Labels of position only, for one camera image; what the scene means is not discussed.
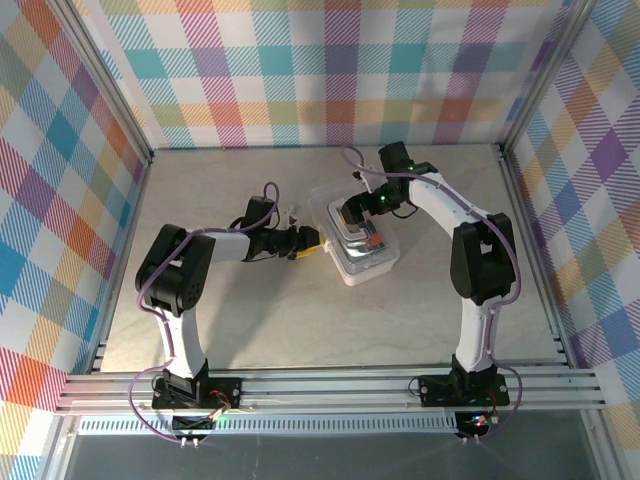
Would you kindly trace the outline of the clear white plastic tool box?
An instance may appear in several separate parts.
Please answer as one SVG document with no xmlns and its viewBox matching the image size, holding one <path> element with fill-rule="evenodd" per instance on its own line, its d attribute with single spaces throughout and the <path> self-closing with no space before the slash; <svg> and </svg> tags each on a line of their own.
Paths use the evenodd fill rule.
<svg viewBox="0 0 640 480">
<path fill-rule="evenodd" d="M 343 203 L 365 192 L 363 184 L 356 180 L 338 180 L 311 191 L 309 206 L 313 221 L 324 239 L 325 251 L 331 255 L 343 281 L 356 286 L 392 269 L 400 257 L 396 235 L 381 217 L 364 216 L 356 226 L 346 225 L 340 215 Z M 379 233 L 386 245 L 384 250 L 370 251 L 367 238 Z"/>
</svg>

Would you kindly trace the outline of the black left controller board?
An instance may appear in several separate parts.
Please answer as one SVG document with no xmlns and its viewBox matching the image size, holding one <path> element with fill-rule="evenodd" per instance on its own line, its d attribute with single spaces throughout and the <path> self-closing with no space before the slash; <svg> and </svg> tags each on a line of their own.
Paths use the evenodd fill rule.
<svg viewBox="0 0 640 480">
<path fill-rule="evenodd" d="M 170 429 L 176 437 L 206 436 L 206 432 L 213 430 L 216 423 L 211 416 L 173 416 Z"/>
</svg>

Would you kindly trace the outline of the black controller board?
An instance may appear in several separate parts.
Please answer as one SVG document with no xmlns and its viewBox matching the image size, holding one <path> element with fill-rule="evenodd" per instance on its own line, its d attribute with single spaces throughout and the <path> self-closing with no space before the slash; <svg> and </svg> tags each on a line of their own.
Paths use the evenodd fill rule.
<svg viewBox="0 0 640 480">
<path fill-rule="evenodd" d="M 206 432 L 213 430 L 216 423 L 211 416 L 173 416 L 170 429 L 176 437 L 206 436 Z"/>
<path fill-rule="evenodd" d="M 497 413 L 490 412 L 456 412 L 456 435 L 462 439 L 470 439 L 487 435 L 500 423 Z"/>
</svg>

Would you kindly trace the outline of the black right controller board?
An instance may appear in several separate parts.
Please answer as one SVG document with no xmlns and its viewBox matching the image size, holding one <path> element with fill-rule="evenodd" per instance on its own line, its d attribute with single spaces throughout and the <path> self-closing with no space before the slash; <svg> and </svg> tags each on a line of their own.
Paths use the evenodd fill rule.
<svg viewBox="0 0 640 480">
<path fill-rule="evenodd" d="M 490 412 L 456 412 L 456 435 L 462 439 L 470 439 L 487 435 L 500 423 L 497 413 Z"/>
</svg>

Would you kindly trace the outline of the aluminium table side rail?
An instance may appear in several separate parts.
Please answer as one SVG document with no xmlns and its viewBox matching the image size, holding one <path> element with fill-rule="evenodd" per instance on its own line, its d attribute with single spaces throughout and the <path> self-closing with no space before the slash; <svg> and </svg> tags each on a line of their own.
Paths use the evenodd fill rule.
<svg viewBox="0 0 640 480">
<path fill-rule="evenodd" d="M 514 170 L 514 162 L 501 146 L 496 148 L 496 162 L 500 168 L 509 202 L 514 213 L 514 222 L 517 225 L 518 258 L 525 259 L 523 275 L 522 298 L 531 294 L 536 299 L 535 305 L 542 309 L 542 318 L 545 321 L 545 336 L 553 340 L 556 355 L 554 363 L 566 368 L 574 368 L 575 355 L 571 351 L 570 342 L 567 340 L 560 310 L 551 282 L 547 276 L 543 255 L 534 234 L 533 224 L 528 214 L 525 196 L 519 187 Z"/>
<path fill-rule="evenodd" d="M 144 202 L 144 195 L 148 185 L 150 171 L 154 163 L 154 156 L 146 162 L 142 169 L 140 185 L 137 190 L 135 203 L 133 204 L 131 215 L 126 224 L 126 235 L 124 236 L 123 243 L 121 245 L 118 256 L 115 260 L 115 267 L 112 278 L 109 280 L 108 288 L 105 293 L 105 297 L 99 307 L 98 316 L 93 328 L 90 330 L 91 336 L 89 340 L 89 346 L 87 350 L 87 356 L 83 366 L 80 369 L 81 374 L 91 374 L 93 371 L 95 360 L 98 356 L 98 350 L 103 344 L 106 343 L 109 337 L 109 332 L 113 323 L 115 309 L 118 303 L 118 298 L 124 283 L 124 277 L 127 269 L 127 264 L 131 254 L 131 248 L 135 237 L 135 231 L 139 221 L 142 205 Z"/>
</svg>

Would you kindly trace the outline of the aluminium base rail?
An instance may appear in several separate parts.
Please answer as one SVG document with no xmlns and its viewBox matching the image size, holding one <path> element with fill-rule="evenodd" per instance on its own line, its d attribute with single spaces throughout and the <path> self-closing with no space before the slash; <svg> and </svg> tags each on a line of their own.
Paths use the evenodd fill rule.
<svg viewBox="0 0 640 480">
<path fill-rule="evenodd" d="M 213 371 L 242 380 L 239 410 L 247 414 L 396 413 L 419 411 L 420 368 L 253 369 Z M 521 410 L 602 409 L 595 373 L 563 365 L 520 366 L 504 374 L 511 404 Z M 131 373 L 71 375 L 56 413 L 116 415 L 151 411 L 153 377 Z"/>
</svg>

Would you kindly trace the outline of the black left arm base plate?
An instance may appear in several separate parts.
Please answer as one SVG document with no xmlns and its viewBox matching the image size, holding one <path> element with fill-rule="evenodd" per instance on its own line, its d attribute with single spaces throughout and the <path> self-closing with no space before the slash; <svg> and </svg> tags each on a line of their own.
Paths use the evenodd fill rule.
<svg viewBox="0 0 640 480">
<path fill-rule="evenodd" d="M 242 380 L 237 377 L 195 379 L 162 375 L 152 383 L 152 407 L 159 409 L 215 410 L 223 406 L 238 408 Z"/>
</svg>

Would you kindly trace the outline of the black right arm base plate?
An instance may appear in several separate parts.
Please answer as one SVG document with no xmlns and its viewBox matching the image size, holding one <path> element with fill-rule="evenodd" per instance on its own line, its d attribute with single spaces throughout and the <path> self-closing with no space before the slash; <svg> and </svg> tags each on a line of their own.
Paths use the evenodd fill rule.
<svg viewBox="0 0 640 480">
<path fill-rule="evenodd" d="M 422 407 L 502 407 L 510 404 L 505 377 L 497 374 L 488 382 L 461 386 L 451 375 L 418 377 Z"/>
</svg>

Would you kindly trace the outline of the aluminium frame post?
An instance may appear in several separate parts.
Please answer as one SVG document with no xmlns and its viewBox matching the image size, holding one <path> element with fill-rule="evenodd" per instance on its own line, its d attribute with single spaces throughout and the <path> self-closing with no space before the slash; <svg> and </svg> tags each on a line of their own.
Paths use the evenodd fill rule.
<svg viewBox="0 0 640 480">
<path fill-rule="evenodd" d="M 85 68 L 97 88 L 105 97 L 110 110 L 120 122 L 134 150 L 144 160 L 146 166 L 151 165 L 154 158 L 153 149 L 135 119 L 124 95 L 117 86 L 84 21 L 75 8 L 73 0 L 46 0 L 46 3 L 65 33 L 70 37 L 71 44 L 84 62 Z"/>
<path fill-rule="evenodd" d="M 526 132 L 548 87 L 555 79 L 571 47 L 589 19 L 599 0 L 562 0 L 556 18 L 533 61 L 528 90 L 517 103 L 509 129 L 498 143 L 503 156 L 513 152 L 516 144 Z"/>
</svg>

